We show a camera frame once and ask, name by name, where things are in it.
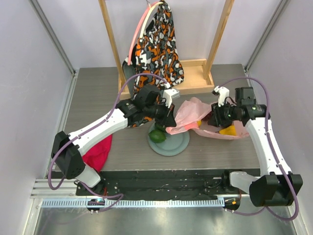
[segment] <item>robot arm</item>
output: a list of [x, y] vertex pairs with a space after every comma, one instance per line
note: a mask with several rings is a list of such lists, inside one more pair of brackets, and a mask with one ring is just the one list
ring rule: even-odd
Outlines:
[[63, 131], [59, 132], [53, 143], [52, 158], [63, 145], [72, 140], [72, 143], [56, 160], [56, 164], [65, 178], [77, 179], [85, 183], [95, 193], [102, 194], [104, 180], [97, 171], [83, 162], [82, 156], [114, 132], [126, 127], [140, 125], [143, 123], [144, 117], [154, 118], [161, 126], [175, 127], [173, 114], [175, 106], [172, 99], [179, 97], [179, 91], [171, 89], [169, 86], [166, 88], [161, 102], [157, 102], [160, 90], [156, 86], [146, 85], [134, 99], [121, 100], [109, 118], [110, 112], [88, 126], [68, 135]]
[[[257, 157], [260, 163], [261, 177], [256, 178], [244, 171], [234, 171], [229, 174], [229, 186], [239, 188], [249, 193], [252, 203], [257, 206], [289, 206], [293, 202], [291, 190], [278, 164], [288, 174], [292, 186], [299, 192], [303, 181], [300, 175], [292, 174], [281, 154], [272, 131], [271, 120], [266, 120], [266, 105], [257, 105], [254, 99], [253, 88], [236, 88], [236, 103], [224, 102], [229, 95], [225, 87], [218, 87], [213, 91], [215, 95], [222, 93], [222, 99], [212, 104], [212, 119], [210, 125], [227, 127], [233, 121], [239, 120], [249, 132]], [[271, 136], [279, 163], [273, 155], [266, 135], [265, 123], [268, 123], [268, 132]]]

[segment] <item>wooden post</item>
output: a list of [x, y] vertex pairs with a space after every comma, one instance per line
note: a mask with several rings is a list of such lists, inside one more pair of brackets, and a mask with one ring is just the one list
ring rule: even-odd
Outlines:
[[223, 8], [221, 18], [220, 18], [220, 22], [217, 26], [214, 40], [212, 43], [212, 47], [210, 49], [209, 56], [207, 58], [206, 64], [205, 64], [204, 69], [203, 69], [203, 73], [204, 73], [203, 75], [204, 75], [205, 79], [207, 79], [209, 74], [210, 74], [212, 64], [213, 64], [217, 49], [219, 48], [219, 44], [220, 44], [220, 41], [221, 41], [221, 38], [222, 38], [222, 35], [223, 35], [223, 32], [224, 32], [224, 29], [225, 29], [225, 26], [226, 26], [226, 23], [227, 23], [227, 20], [228, 20], [228, 17], [229, 17], [229, 14], [230, 14], [230, 11], [231, 11], [233, 4], [234, 4], [234, 0], [226, 0], [225, 1], [224, 8]]
[[122, 80], [122, 86], [123, 86], [126, 79], [125, 79], [125, 75], [124, 75], [124, 72], [122, 69], [121, 62], [119, 60], [118, 51], [117, 51], [117, 47], [116, 47], [116, 43], [115, 43], [115, 39], [114, 39], [114, 35], [113, 35], [113, 30], [112, 30], [112, 25], [111, 25], [110, 18], [109, 18], [107, 5], [106, 5], [105, 0], [99, 0], [99, 4], [100, 4], [103, 20], [104, 20], [104, 23], [105, 23], [106, 28], [107, 28], [110, 44], [112, 47], [112, 51], [113, 51], [113, 55], [114, 55], [114, 59], [115, 59], [115, 63], [116, 63], [116, 67], [118, 70], [118, 74]]

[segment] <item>wooden shelf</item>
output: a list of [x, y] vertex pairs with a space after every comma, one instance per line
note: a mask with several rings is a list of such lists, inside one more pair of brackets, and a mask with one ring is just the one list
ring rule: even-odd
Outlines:
[[[105, 0], [99, 0], [99, 4], [103, 15], [103, 20], [107, 28], [110, 44], [112, 47], [114, 59], [119, 73], [118, 90], [120, 91], [122, 85], [125, 83], [126, 80], [117, 52], [117, 47]], [[184, 69], [185, 78], [181, 84], [174, 86], [174, 88], [180, 91], [180, 94], [207, 93], [211, 92], [214, 89], [214, 83], [210, 71], [233, 4], [234, 0], [225, 0], [220, 21], [219, 24], [217, 25], [217, 29], [215, 32], [214, 40], [208, 58], [180, 61]], [[126, 86], [121, 94], [120, 99], [129, 99], [129, 98], [130, 94], [128, 87]]]
[[[214, 83], [211, 72], [208, 76], [204, 76], [204, 68], [206, 59], [182, 60], [180, 61], [184, 69], [185, 79], [182, 83], [173, 88], [178, 89], [180, 94], [199, 94], [208, 93], [214, 89]], [[123, 79], [118, 78], [118, 91], [121, 90]], [[129, 99], [130, 93], [126, 86], [121, 94], [120, 99]]]

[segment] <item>gray plate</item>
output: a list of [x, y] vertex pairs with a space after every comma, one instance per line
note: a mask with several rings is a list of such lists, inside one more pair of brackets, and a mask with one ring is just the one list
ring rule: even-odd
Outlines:
[[[148, 133], [150, 133], [152, 130], [155, 129], [155, 125], [152, 124], [152, 126], [149, 128]], [[162, 143], [154, 143], [150, 140], [148, 137], [148, 143], [150, 147], [158, 154], [163, 156], [175, 156], [178, 153], [181, 153], [185, 150], [185, 148], [188, 146], [190, 137], [189, 132], [179, 133], [176, 135], [170, 135], [168, 133], [165, 133], [166, 140]]]

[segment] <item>pink plastic bag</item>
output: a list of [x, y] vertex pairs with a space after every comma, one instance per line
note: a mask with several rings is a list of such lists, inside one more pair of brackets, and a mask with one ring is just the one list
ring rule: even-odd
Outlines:
[[202, 103], [198, 98], [192, 97], [189, 101], [184, 101], [178, 109], [175, 117], [177, 126], [167, 127], [166, 132], [174, 135], [192, 129], [200, 136], [221, 140], [236, 140], [249, 136], [249, 133], [240, 121], [234, 121], [237, 136], [218, 133], [221, 128], [209, 126], [207, 121], [203, 121], [201, 126], [198, 127], [197, 121], [202, 120], [210, 112], [211, 104]]

